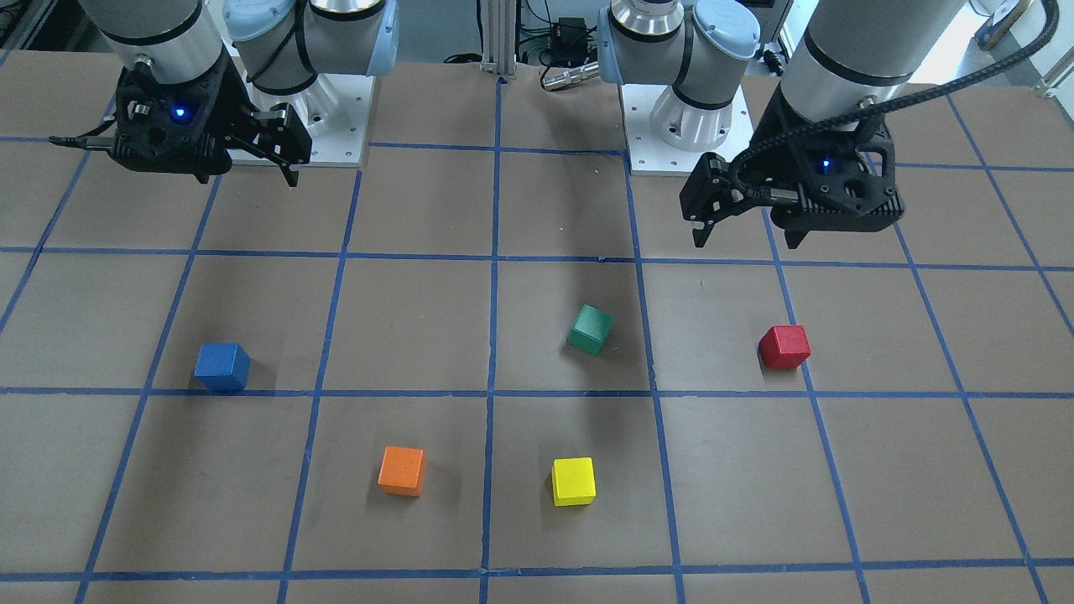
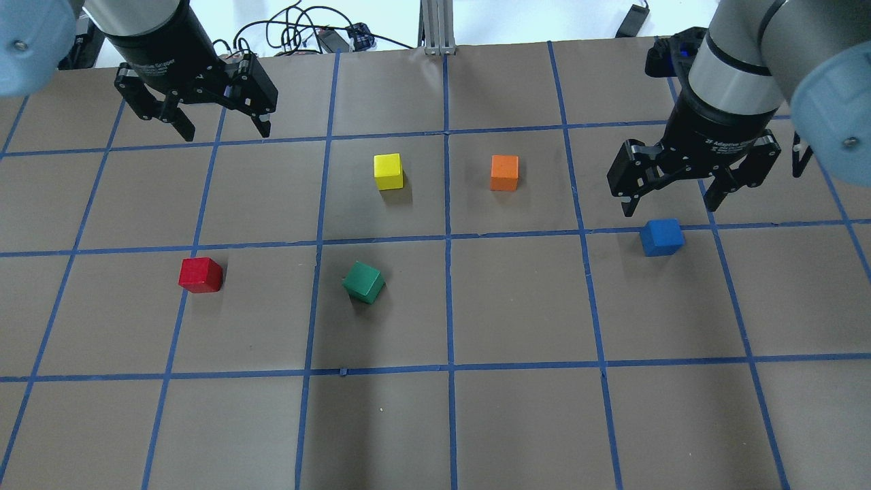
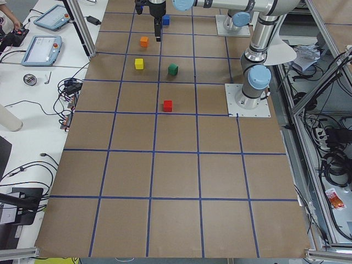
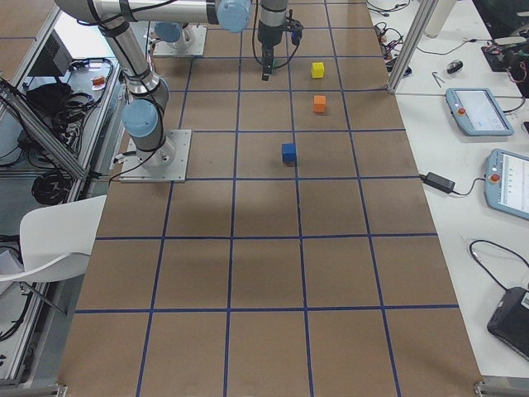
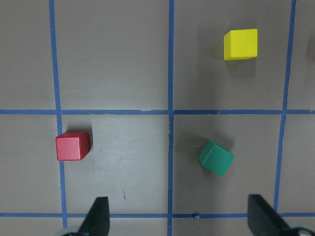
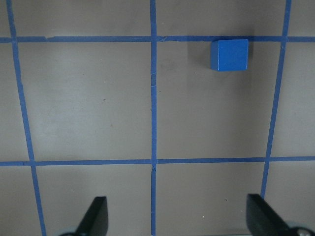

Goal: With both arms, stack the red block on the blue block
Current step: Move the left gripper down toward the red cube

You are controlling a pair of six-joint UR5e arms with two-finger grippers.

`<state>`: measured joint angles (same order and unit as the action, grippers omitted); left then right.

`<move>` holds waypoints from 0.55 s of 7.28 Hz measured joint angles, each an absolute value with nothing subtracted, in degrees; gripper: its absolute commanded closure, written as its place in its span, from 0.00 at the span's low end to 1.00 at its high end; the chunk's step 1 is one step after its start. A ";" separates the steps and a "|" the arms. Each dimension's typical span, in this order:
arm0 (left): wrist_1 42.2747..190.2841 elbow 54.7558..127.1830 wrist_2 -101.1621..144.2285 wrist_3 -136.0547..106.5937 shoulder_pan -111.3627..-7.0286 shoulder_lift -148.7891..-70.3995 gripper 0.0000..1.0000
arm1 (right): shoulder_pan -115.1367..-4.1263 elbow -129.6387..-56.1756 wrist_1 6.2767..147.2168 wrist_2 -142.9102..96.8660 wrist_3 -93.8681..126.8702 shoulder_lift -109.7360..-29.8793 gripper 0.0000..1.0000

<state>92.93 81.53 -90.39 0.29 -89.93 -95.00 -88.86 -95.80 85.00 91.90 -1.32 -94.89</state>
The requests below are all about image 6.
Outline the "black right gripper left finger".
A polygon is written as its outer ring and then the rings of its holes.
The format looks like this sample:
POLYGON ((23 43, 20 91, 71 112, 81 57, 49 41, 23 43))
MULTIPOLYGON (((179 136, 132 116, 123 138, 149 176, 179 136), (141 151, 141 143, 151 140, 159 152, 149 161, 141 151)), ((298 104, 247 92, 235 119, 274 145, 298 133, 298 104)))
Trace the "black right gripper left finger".
POLYGON ((95 197, 76 229, 76 235, 105 236, 108 228, 107 198, 95 197))

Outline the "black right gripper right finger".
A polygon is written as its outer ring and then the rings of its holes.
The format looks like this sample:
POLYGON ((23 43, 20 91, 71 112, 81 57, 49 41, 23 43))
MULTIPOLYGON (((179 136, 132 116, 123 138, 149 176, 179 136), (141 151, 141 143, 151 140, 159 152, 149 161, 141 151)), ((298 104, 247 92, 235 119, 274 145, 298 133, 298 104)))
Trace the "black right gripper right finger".
POLYGON ((297 230, 286 224, 259 194, 248 194, 246 224, 253 236, 297 236, 297 230))

